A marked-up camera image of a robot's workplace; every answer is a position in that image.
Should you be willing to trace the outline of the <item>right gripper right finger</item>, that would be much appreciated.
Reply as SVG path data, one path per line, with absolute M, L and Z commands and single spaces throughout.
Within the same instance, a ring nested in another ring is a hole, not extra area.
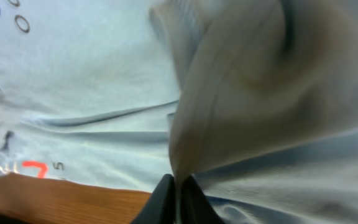
M 181 187 L 180 218 L 182 224 L 224 224 L 193 176 Z

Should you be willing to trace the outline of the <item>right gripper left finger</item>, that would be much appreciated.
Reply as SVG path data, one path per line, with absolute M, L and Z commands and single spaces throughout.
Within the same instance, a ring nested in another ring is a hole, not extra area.
M 165 174 L 131 224 L 173 224 L 175 197 L 174 177 Z

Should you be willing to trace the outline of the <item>light blue printed t-shirt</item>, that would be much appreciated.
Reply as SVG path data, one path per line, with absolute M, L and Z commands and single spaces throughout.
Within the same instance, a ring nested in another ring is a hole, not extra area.
M 0 1 L 0 176 L 225 223 L 358 223 L 358 1 Z

